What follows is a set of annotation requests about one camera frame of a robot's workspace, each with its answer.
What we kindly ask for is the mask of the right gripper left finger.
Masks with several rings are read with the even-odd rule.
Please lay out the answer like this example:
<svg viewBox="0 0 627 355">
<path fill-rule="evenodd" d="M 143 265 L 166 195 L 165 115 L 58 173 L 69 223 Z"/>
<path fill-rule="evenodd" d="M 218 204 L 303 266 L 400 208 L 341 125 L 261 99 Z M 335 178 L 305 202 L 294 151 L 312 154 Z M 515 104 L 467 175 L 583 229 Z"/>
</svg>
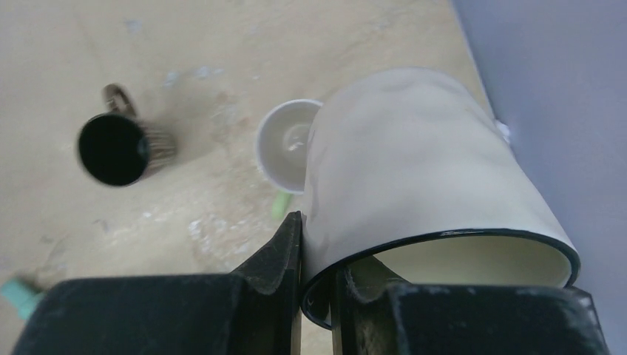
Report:
<svg viewBox="0 0 627 355">
<path fill-rule="evenodd" d="M 227 274 L 86 278 L 47 292 L 15 354 L 299 354 L 302 215 Z"/>
</svg>

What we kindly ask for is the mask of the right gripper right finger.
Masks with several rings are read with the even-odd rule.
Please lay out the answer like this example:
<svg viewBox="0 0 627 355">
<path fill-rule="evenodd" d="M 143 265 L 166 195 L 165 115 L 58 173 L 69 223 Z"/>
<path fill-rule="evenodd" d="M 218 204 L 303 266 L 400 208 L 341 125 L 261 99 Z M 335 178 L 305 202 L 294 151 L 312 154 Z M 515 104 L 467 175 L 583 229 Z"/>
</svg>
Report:
<svg viewBox="0 0 627 355">
<path fill-rule="evenodd" d="M 579 288 L 419 285 L 373 257 L 333 276 L 335 354 L 607 354 Z"/>
</svg>

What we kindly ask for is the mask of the beige mug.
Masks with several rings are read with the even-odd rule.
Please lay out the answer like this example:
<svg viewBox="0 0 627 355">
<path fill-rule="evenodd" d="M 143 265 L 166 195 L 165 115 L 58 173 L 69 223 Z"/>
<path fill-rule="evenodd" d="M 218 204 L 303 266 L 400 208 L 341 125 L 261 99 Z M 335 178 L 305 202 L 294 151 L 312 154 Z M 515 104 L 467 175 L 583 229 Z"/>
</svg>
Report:
<svg viewBox="0 0 627 355">
<path fill-rule="evenodd" d="M 374 256 L 428 285 L 567 287 L 573 243 L 463 84 L 422 67 L 334 93 L 311 125 L 301 304 L 329 328 L 335 271 Z"/>
</svg>

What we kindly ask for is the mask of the light green mug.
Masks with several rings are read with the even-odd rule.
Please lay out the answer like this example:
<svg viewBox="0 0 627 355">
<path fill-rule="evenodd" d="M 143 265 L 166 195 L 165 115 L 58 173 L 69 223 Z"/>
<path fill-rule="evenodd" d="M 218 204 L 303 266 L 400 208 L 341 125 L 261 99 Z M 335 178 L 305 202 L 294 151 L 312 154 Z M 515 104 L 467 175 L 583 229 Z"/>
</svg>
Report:
<svg viewBox="0 0 627 355">
<path fill-rule="evenodd" d="M 260 121 L 254 151 L 258 169 L 277 189 L 273 218 L 282 218 L 292 197 L 304 192 L 309 131 L 322 106 L 317 100 L 294 99 L 275 106 Z"/>
</svg>

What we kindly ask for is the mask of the brown striped mug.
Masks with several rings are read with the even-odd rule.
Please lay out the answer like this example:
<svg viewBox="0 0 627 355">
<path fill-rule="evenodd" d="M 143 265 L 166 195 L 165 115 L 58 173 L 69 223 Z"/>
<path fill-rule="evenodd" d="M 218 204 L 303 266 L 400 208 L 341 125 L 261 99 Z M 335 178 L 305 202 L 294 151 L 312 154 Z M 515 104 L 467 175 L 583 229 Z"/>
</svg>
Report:
<svg viewBox="0 0 627 355">
<path fill-rule="evenodd" d="M 75 145 L 78 162 L 91 178 L 105 186 L 130 186 L 175 159 L 174 135 L 140 118 L 123 86 L 107 84 L 102 97 L 106 111 L 81 127 Z"/>
</svg>

